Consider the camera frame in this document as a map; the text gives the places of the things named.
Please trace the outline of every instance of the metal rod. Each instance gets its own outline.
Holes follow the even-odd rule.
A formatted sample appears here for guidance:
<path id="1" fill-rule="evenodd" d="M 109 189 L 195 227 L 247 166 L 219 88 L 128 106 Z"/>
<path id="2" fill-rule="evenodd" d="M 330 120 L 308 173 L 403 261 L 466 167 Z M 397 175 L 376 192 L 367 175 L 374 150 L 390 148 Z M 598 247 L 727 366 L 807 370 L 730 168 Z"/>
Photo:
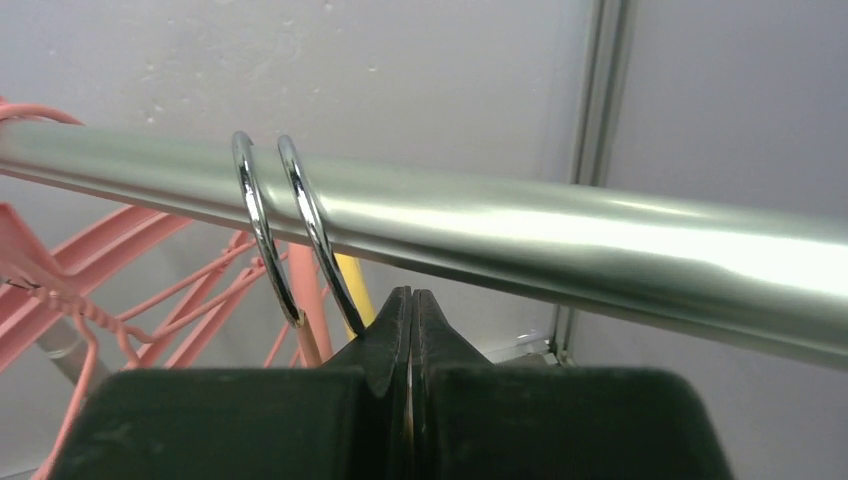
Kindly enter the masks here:
<path id="1" fill-rule="evenodd" d="M 88 348 L 76 328 L 64 318 L 60 318 L 41 334 L 35 343 L 68 380 L 74 385 L 79 382 Z M 111 374 L 103 360 L 98 358 L 88 382 L 88 394 L 94 393 Z"/>
<path id="2" fill-rule="evenodd" d="M 272 230 L 307 244 L 276 150 L 257 147 L 254 156 Z M 340 253 L 848 369 L 846 225 L 590 187 L 302 160 Z M 249 228 L 225 142 L 4 122 L 0 173 Z"/>

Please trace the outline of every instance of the metal frame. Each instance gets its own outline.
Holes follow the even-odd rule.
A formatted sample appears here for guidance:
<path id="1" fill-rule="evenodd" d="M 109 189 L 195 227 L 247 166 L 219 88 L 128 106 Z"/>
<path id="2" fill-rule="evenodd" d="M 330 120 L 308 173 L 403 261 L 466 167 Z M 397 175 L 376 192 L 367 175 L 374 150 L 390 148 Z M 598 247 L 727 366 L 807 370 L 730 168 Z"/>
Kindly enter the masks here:
<path id="1" fill-rule="evenodd" d="M 632 39 L 635 2 L 596 0 L 592 11 L 589 55 L 582 113 L 571 183 L 600 187 L 606 183 L 615 124 Z M 560 365 L 574 366 L 574 332 L 579 311 L 557 305 L 551 351 Z"/>
<path id="2" fill-rule="evenodd" d="M 551 353 L 550 342 L 543 339 L 536 339 L 525 343 L 519 343 L 511 347 L 483 352 L 483 355 L 485 355 L 492 363 L 501 363 L 507 360 L 523 357 L 525 355 L 543 355 L 546 362 L 556 363 L 556 359 L 553 358 Z"/>

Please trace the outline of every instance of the aluminum rail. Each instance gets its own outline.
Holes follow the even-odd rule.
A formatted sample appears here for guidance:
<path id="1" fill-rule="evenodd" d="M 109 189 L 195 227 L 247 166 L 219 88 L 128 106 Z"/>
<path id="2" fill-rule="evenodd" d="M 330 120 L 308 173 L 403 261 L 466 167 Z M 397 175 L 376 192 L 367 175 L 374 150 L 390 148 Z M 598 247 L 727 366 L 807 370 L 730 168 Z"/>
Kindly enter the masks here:
<path id="1" fill-rule="evenodd" d="M 228 140 L 4 122 L 0 173 L 248 229 Z M 254 147 L 254 155 L 272 229 L 307 244 L 277 150 Z M 302 158 L 338 252 L 848 369 L 844 224 Z"/>

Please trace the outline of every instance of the hanger hook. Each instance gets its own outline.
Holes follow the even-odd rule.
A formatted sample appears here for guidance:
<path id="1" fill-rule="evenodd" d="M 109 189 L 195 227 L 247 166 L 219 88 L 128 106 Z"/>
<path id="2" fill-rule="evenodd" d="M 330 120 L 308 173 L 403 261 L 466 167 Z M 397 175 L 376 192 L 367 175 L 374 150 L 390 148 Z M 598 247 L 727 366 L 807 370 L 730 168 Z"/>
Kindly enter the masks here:
<path id="1" fill-rule="evenodd" d="M 359 315 L 359 310 L 353 303 L 350 296 L 350 291 L 344 281 L 336 257 L 333 255 L 333 247 L 330 245 L 330 240 L 327 238 L 327 232 L 324 230 L 324 223 L 321 221 L 320 204 L 318 198 L 312 190 L 309 179 L 303 173 L 303 167 L 300 164 L 300 157 L 297 150 L 294 148 L 294 142 L 288 135 L 283 135 L 277 140 L 277 149 L 280 152 L 280 159 L 288 173 L 289 183 L 292 187 L 294 195 L 294 203 L 300 212 L 300 218 L 306 226 L 306 234 L 312 242 L 312 248 L 315 250 L 315 255 L 318 257 L 318 264 L 321 266 L 321 271 L 324 272 L 324 277 L 327 279 L 327 284 L 333 292 L 333 297 L 342 311 L 345 321 L 350 329 L 358 336 L 365 334 L 365 324 L 362 322 L 362 317 Z"/>
<path id="2" fill-rule="evenodd" d="M 253 141 L 250 140 L 250 137 L 246 133 L 238 131 L 233 134 L 232 147 L 233 160 L 238 171 L 239 186 L 244 197 L 244 205 L 247 207 L 248 214 L 250 215 L 250 225 L 253 227 L 256 245 L 259 247 L 259 254 L 265 263 L 265 271 L 271 279 L 271 286 L 274 289 L 277 300 L 280 302 L 280 306 L 283 308 L 286 319 L 293 327 L 299 328 L 304 323 L 304 312 L 295 305 L 291 288 L 289 288 L 285 273 L 283 273 L 280 255 L 274 246 L 274 236 L 271 233 L 271 228 L 268 226 L 268 217 L 265 215 L 262 192 L 259 190 L 259 183 L 254 175 Z"/>

